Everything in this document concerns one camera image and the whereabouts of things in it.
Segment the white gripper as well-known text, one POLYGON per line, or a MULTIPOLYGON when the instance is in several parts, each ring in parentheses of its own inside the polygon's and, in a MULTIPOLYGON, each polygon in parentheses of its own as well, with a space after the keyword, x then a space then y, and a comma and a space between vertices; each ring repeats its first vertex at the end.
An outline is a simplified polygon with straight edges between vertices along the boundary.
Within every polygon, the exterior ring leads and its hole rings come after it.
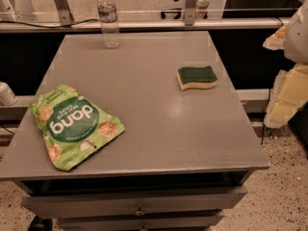
POLYGON ((291 70, 280 70, 275 78, 264 123, 281 128, 308 102, 308 0, 291 17, 266 38, 263 47, 283 50, 284 56, 297 63, 291 70))

